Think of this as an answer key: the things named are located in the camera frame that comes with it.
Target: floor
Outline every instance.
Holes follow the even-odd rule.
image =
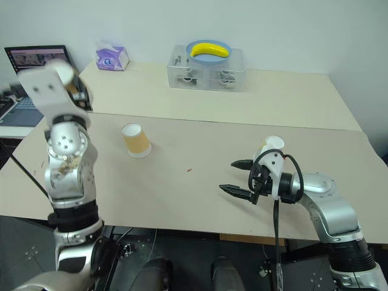
[[[115,232],[124,233],[118,227]],[[134,229],[122,242],[132,243],[136,251],[120,260],[110,290],[129,290],[141,267],[147,262],[155,230]],[[267,276],[260,276],[263,247],[259,244],[220,241],[216,235],[193,233],[178,237],[159,231],[151,259],[163,256],[173,262],[171,291],[210,291],[210,265],[219,256],[228,257],[235,265],[247,291],[269,291]],[[306,242],[298,242],[302,247]],[[272,246],[265,246],[266,255],[274,257]],[[377,254],[384,271],[388,251]],[[41,272],[54,270],[54,239],[45,227],[17,218],[0,216],[0,290],[9,291]],[[283,265],[286,290],[333,290],[326,258]]]

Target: plastic storage container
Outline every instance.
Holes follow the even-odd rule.
[[[222,64],[208,65],[190,59],[185,45],[176,45],[167,66],[170,87],[240,92],[247,74],[242,53],[234,48]]]

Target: purple tissue box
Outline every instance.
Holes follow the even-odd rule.
[[[100,70],[124,71],[129,63],[125,47],[112,47],[110,45],[97,50],[96,59],[97,68]]]

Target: blue bowl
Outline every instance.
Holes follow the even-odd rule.
[[[196,55],[196,56],[190,56],[193,46],[201,42],[220,45],[221,47],[224,47],[225,49],[227,49],[227,51],[229,52],[229,56],[227,58],[223,58],[222,56],[208,55],[206,53],[203,53],[201,55]],[[193,41],[190,44],[188,44],[186,46],[186,53],[189,59],[191,59],[194,62],[198,62],[204,65],[217,65],[217,64],[222,64],[223,62],[226,62],[230,58],[230,55],[232,54],[232,49],[227,44],[221,41],[211,41],[209,39],[204,39],[200,41]]]

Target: banana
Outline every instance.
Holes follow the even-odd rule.
[[[229,52],[226,48],[221,47],[217,44],[210,44],[208,42],[201,42],[192,47],[192,51],[190,56],[200,55],[202,53],[207,53],[209,55],[221,56],[223,58],[227,58],[229,56]]]

